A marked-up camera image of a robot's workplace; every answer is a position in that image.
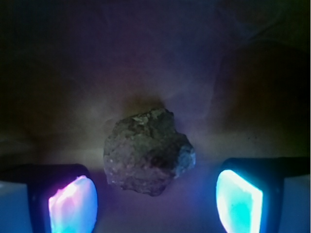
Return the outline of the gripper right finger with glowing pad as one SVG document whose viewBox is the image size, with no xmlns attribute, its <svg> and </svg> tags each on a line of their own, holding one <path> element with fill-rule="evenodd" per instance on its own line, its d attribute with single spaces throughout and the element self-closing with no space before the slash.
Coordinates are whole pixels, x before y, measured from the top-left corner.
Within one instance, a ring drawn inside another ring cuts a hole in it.
<svg viewBox="0 0 311 233">
<path fill-rule="evenodd" d="M 216 205 L 227 233 L 309 233 L 309 157 L 229 158 L 216 182 Z"/>
</svg>

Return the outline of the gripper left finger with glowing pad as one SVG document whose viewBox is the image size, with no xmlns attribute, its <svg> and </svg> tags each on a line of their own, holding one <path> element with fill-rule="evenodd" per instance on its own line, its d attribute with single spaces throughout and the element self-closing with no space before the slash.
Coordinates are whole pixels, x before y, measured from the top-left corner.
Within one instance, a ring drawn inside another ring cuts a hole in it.
<svg viewBox="0 0 311 233">
<path fill-rule="evenodd" d="M 2 233 L 91 233 L 98 194 L 81 164 L 19 165 L 0 173 Z"/>
</svg>

